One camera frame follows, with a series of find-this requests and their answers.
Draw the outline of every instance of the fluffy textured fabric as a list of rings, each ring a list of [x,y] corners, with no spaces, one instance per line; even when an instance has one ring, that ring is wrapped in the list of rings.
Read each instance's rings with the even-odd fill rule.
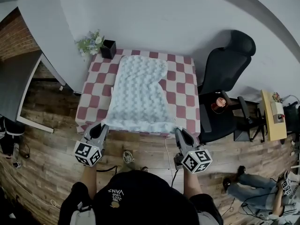
[[[126,56],[120,61],[106,119],[110,129],[174,133],[175,119],[159,85],[168,64],[160,59]]]

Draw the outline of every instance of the black vase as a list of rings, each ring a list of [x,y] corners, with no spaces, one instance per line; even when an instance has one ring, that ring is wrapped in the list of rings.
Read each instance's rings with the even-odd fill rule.
[[[116,41],[104,40],[103,46],[105,47],[100,47],[102,57],[113,59],[117,52]]]

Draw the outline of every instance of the chair backrest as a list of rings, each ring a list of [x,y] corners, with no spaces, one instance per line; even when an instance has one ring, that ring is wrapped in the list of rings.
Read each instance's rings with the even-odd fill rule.
[[[227,47],[216,48],[210,52],[199,95],[221,90],[230,91],[255,52],[253,39],[243,32],[233,30]]]

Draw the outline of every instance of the yellow wooden table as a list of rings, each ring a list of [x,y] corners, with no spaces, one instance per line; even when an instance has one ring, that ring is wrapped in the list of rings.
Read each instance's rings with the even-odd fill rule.
[[[274,123],[273,113],[271,109],[271,102],[274,101],[272,97],[273,93],[270,93],[266,90],[261,90],[261,95],[262,95],[262,104],[266,116],[269,141],[275,141],[275,140],[286,138],[287,134],[286,134],[285,118],[284,118],[284,122]]]

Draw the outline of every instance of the checkered tablecloth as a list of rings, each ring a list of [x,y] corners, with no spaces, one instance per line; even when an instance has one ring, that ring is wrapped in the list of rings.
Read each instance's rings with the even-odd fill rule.
[[[123,56],[130,55],[141,55],[168,62],[168,73],[159,84],[165,92],[169,109],[178,126],[198,136],[200,113],[194,61],[190,57],[173,54],[123,49],[117,49],[112,60],[102,58],[101,54],[93,56],[77,109],[75,119],[79,125],[77,132],[83,133],[90,124],[106,117],[119,62]]]

